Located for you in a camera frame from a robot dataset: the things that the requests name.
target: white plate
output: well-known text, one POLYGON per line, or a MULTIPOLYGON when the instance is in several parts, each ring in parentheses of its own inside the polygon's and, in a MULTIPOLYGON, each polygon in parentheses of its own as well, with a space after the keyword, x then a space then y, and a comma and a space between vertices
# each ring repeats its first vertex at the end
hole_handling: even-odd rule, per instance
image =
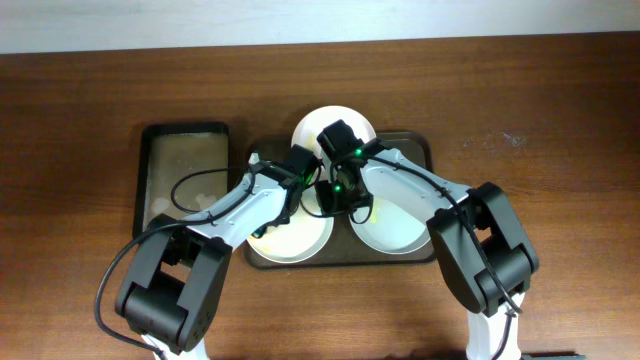
MULTIPOLYGON (((309 211, 320 214, 314 188, 302 194, 302 201, 309 211)), ((333 218, 318 219, 298 208, 291 216, 290 223, 278 227, 269 227, 260 238, 249 237, 249 245, 263 258, 291 264, 306 260, 315 255, 329 240, 333 230, 333 218)))
MULTIPOLYGON (((368 208, 358 209, 354 214, 355 220, 364 220, 368 212, 368 208)), ((351 227, 365 244, 386 254, 408 254, 431 240, 426 224, 380 197, 373 199, 369 220, 360 225, 351 222, 351 227)))

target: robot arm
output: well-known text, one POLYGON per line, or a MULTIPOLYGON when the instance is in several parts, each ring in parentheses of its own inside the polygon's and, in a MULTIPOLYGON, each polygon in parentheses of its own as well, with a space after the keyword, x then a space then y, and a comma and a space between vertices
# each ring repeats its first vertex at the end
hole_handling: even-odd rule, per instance
POLYGON ((426 223, 444 280, 468 310, 467 356, 519 359, 517 315, 507 302, 516 306, 522 302, 531 274, 538 269, 538 258, 502 190, 491 183, 471 189, 442 179, 378 139, 364 144, 342 121, 325 128, 318 142, 330 163, 333 181, 316 187, 323 211, 353 211, 371 206, 373 197, 380 196, 426 223), (331 194, 336 184, 345 189, 339 197, 331 194), (481 245, 487 261, 461 218, 471 227, 490 228, 491 236, 481 245), (497 281, 489 270, 495 272, 497 281))
MULTIPOLYGON (((196 346, 202 350, 196 349, 197 353, 204 353, 204 345, 198 344, 215 316, 231 253, 249 235, 260 237, 267 226, 289 222, 317 166, 311 151, 293 147, 285 163, 251 165, 251 174, 229 194, 183 219, 185 223, 215 219, 212 222, 150 235, 125 276, 116 313, 147 343, 183 352, 181 359, 190 358, 196 346), (162 263, 191 268, 187 281, 164 273, 162 263)), ((175 222, 160 215, 149 227, 175 222)))

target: black tray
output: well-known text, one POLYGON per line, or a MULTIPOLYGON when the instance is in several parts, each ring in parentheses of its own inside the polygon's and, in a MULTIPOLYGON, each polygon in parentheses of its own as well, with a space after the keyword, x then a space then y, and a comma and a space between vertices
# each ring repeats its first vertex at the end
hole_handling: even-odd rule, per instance
MULTIPOLYGON (((411 162, 433 172, 429 145, 420 135, 413 132, 387 132, 378 133, 377 136, 400 150, 411 162)), ((290 147, 290 136, 275 136, 259 140, 252 146, 251 152, 257 152, 262 159, 284 161, 284 157, 290 147)), ((336 217, 333 231, 327 244, 317 254, 299 263, 279 264, 269 261, 256 253, 249 244, 244 246, 243 251, 247 262, 259 270, 426 264, 435 260, 431 242, 412 253, 404 255, 390 255, 378 252, 367 246, 356 236, 347 216, 336 217)))

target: wooden table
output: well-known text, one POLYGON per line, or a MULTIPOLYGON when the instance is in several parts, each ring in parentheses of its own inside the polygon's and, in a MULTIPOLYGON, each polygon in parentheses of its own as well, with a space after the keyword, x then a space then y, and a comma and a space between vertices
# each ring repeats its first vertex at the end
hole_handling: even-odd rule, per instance
MULTIPOLYGON (((506 191, 541 264, 523 351, 640 353, 640 35, 618 33, 0 56, 0 357, 151 359, 92 314, 145 126, 224 121, 238 163, 329 104, 506 191)), ((103 306, 120 331, 125 270, 103 306)), ((464 350, 467 325, 436 265, 258 272, 237 252, 206 341, 213 359, 402 358, 464 350)))

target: black cable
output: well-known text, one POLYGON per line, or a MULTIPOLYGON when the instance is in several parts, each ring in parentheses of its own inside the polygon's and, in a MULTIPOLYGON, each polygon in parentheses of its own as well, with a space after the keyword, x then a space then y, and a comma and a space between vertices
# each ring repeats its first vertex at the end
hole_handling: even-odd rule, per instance
POLYGON ((196 177, 199 175, 204 175, 204 174, 211 174, 211 173, 216 173, 216 172, 222 172, 222 171, 231 171, 231 170, 239 170, 240 168, 221 168, 221 169, 209 169, 209 170, 203 170, 203 171, 198 171, 198 172, 194 172, 192 174, 189 174, 185 177, 183 177, 182 179, 178 180, 178 182, 175 183, 175 185, 173 185, 173 187, 171 188, 171 202, 173 203, 173 206, 175 206, 176 208, 178 208, 178 210, 185 212, 187 214, 197 214, 200 211, 199 210, 192 210, 189 208, 186 208, 180 204, 178 204, 178 201, 176 200, 176 191, 178 190, 178 187, 180 185, 182 185, 183 182, 191 179, 192 177, 196 177))
POLYGON ((510 309, 505 315, 507 315, 507 321, 506 321, 506 324, 504 325, 504 333, 502 334, 502 340, 500 340, 500 347, 498 348, 498 351, 496 351, 496 354, 493 355, 491 360, 498 360, 498 358, 502 356, 504 349, 507 347, 507 342, 509 341, 509 331, 511 331, 511 322, 516 317, 516 314, 513 312, 513 309, 510 309))
POLYGON ((330 213, 330 214, 314 214, 312 213, 309 209, 307 209, 306 206, 304 206, 304 203, 302 202, 302 199, 300 199, 300 207, 302 208, 302 210, 304 210, 304 212, 306 212, 308 215, 314 217, 314 218, 318 218, 318 219, 326 219, 326 218, 330 218, 330 217, 334 217, 334 216, 338 216, 341 214, 344 214, 344 211, 342 212, 336 212, 336 213, 330 213))
POLYGON ((352 210, 352 212, 349 214, 349 219, 351 219, 351 222, 356 224, 356 225, 362 225, 364 223, 366 223, 367 221, 369 221, 369 218, 371 217, 371 214, 373 213, 373 204, 371 204, 371 206, 369 206, 369 212, 367 213, 367 217, 364 218, 364 220, 362 220, 362 222, 357 222, 356 219, 354 218, 353 214, 355 214, 355 211, 352 210))
POLYGON ((522 309, 520 309, 520 307, 518 305, 516 305, 516 303, 513 301, 511 296, 509 296, 509 293, 507 292, 507 290, 505 289, 504 285, 502 284, 502 281, 500 281, 500 279, 498 278, 498 275, 496 274, 495 270, 493 269, 493 266, 491 266, 491 264, 489 263, 489 259, 487 258, 487 255, 484 253, 484 250, 482 249, 482 245, 480 244, 480 240, 478 240, 478 237, 476 236, 475 231, 473 230, 473 228, 471 228, 471 225, 469 225, 469 222, 467 221, 467 219, 466 219, 466 217, 464 215, 464 212, 460 208, 460 205, 458 205, 458 203, 455 201, 455 199, 453 197, 451 197, 451 195, 449 195, 449 192, 447 192, 446 189, 442 188, 435 181, 433 181, 429 177, 423 175, 419 171, 416 171, 414 169, 408 168, 408 167, 406 167, 404 165, 401 165, 399 163, 394 163, 392 161, 381 159, 381 158, 378 158, 378 157, 375 157, 375 156, 366 156, 366 158, 368 158, 370 160, 374 160, 374 161, 380 162, 380 163, 383 163, 383 164, 386 164, 386 165, 389 165, 389 166, 392 166, 392 167, 395 167, 396 169, 400 169, 400 170, 406 171, 408 173, 411 173, 411 174, 413 174, 413 175, 425 180, 431 186, 433 186, 433 188, 435 188, 438 192, 440 192, 442 194, 442 196, 444 196, 451 203, 451 206, 453 207, 454 211, 456 212, 456 214, 458 216, 458 219, 460 220, 460 223, 462 224, 462 226, 465 228, 465 230, 467 231, 467 233, 471 237, 471 242, 473 242, 473 245, 476 248, 476 251, 480 255, 480 259, 484 263, 484 266, 487 268, 487 273, 489 274, 489 276, 491 277, 491 279, 495 283, 495 285, 498 288, 498 290, 502 293, 502 296, 505 298, 505 301, 507 303, 509 303, 509 306, 511 306, 511 308, 515 312, 517 312, 518 314, 521 314, 522 313, 522 309))
POLYGON ((157 227, 155 229, 147 230, 147 231, 143 232, 142 234, 140 234, 135 239, 133 239, 132 241, 130 241, 127 245, 125 245, 124 248, 122 248, 122 250, 120 250, 120 252, 118 252, 118 254, 113 259, 113 261, 111 261, 111 264, 107 268, 107 271, 105 272, 104 276, 102 277, 102 280, 100 281, 100 286, 98 287, 98 292, 96 293, 96 299, 95 299, 95 304, 94 304, 94 309, 93 310, 94 310, 94 316, 95 316, 95 319, 96 319, 96 323, 98 324, 98 327, 102 331, 104 331, 108 335, 110 335, 110 336, 112 336, 112 337, 114 337, 114 338, 116 338, 118 340, 124 341, 124 342, 126 342, 128 344, 135 345, 135 346, 138 346, 140 348, 153 351, 162 360, 166 359, 166 357, 164 355, 164 352, 160 348, 158 348, 156 346, 153 346, 153 345, 149 345, 149 344, 143 343, 141 341, 134 340, 134 339, 132 339, 130 337, 124 336, 124 335, 116 332, 115 330, 109 328, 102 321, 102 316, 100 315, 100 303, 102 302, 102 294, 104 293, 104 289, 105 289, 105 287, 107 285, 107 282, 109 281, 109 278, 111 277, 111 274, 113 273, 113 270, 116 268, 118 263, 122 260, 122 258, 129 252, 129 250, 131 250, 134 246, 141 244, 149 236, 151 236, 151 235, 153 235, 155 233, 158 233, 160 231, 168 230, 168 229, 173 229, 173 228, 177 229, 177 228, 185 227, 185 226, 188 226, 188 225, 204 225, 204 224, 208 224, 208 223, 213 223, 214 221, 222 218, 223 216, 225 216, 228 213, 230 213, 231 211, 233 211, 233 209, 235 209, 244 200, 246 200, 247 197, 249 197, 249 195, 251 195, 251 193, 253 191, 253 187, 254 187, 254 185, 256 183, 256 173, 255 173, 255 170, 251 166, 249 166, 249 172, 252 175, 251 176, 251 182, 249 183, 249 187, 245 191, 245 194, 242 195, 238 200, 236 200, 233 204, 231 204, 225 210, 219 212, 216 215, 211 215, 211 213, 209 213, 209 216, 207 216, 206 219, 201 219, 201 220, 178 220, 178 221, 176 221, 174 223, 171 223, 171 224, 167 224, 167 225, 163 225, 163 226, 157 227))
POLYGON ((318 167, 317 167, 318 175, 316 175, 316 178, 315 178, 315 179, 313 179, 313 181, 312 181, 309 185, 307 185, 307 186, 305 187, 305 189, 309 189, 309 188, 311 188, 312 186, 315 186, 315 184, 318 182, 318 180, 320 180, 320 174, 322 174, 322 168, 324 168, 324 164, 323 164, 322 162, 320 162, 320 164, 319 164, 319 165, 318 165, 318 167))

